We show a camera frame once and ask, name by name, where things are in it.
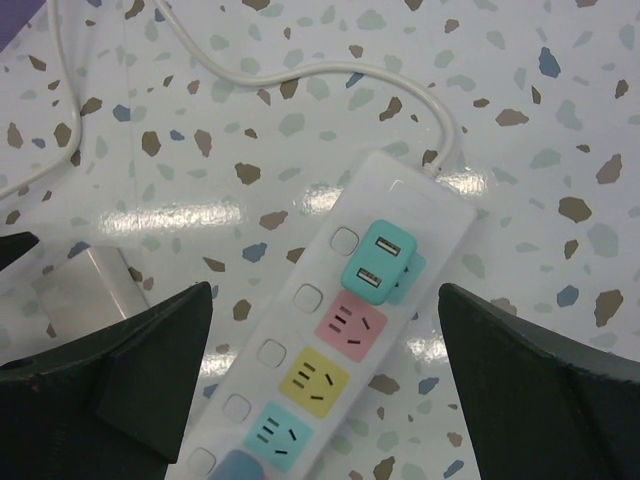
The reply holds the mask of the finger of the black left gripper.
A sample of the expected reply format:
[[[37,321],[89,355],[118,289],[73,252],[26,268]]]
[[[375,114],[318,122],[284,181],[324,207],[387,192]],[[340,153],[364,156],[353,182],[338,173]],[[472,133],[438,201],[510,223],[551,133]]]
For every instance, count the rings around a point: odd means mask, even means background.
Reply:
[[[20,232],[0,237],[0,270],[3,271],[39,243],[31,232]]]

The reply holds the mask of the purple power strip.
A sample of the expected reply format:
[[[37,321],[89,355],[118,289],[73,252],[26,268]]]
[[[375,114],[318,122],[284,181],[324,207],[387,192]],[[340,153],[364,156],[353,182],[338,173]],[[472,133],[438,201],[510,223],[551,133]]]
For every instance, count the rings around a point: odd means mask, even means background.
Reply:
[[[1,50],[6,49],[44,4],[44,0],[0,0]]]

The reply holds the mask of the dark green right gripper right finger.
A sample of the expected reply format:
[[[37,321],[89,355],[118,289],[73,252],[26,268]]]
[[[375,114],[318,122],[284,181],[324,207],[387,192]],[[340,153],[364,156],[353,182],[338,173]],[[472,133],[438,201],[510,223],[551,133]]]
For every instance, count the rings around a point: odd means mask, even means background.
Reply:
[[[482,478],[638,478],[638,362],[452,283],[438,314]]]

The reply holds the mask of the teal plug adapter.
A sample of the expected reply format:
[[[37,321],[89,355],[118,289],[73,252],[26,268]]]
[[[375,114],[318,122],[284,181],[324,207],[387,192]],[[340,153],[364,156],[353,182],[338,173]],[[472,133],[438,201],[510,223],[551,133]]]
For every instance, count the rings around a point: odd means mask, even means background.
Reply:
[[[416,250],[411,233],[387,220],[375,220],[344,268],[341,286],[370,305],[382,305]]]

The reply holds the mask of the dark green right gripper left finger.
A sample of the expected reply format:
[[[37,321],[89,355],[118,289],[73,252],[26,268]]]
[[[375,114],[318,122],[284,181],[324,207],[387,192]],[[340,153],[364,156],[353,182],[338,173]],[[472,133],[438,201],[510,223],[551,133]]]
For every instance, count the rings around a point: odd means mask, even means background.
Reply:
[[[1,367],[4,479],[162,479],[178,460],[213,312],[200,282]]]

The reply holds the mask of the white charger block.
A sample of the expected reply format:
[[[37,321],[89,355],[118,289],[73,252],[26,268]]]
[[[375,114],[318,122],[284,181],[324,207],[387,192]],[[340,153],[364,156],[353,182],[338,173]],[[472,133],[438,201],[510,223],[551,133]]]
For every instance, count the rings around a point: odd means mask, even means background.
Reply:
[[[32,282],[49,323],[68,342],[149,308],[119,249],[90,247]]]

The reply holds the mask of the white multicolour power strip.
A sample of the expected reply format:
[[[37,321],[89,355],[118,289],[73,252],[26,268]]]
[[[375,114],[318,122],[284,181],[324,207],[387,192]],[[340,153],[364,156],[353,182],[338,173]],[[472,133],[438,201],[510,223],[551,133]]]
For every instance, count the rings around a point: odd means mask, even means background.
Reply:
[[[171,479],[302,479],[436,288],[474,209],[438,168],[376,152],[355,170],[187,434]],[[369,226],[384,219],[417,250],[389,299],[341,286]]]

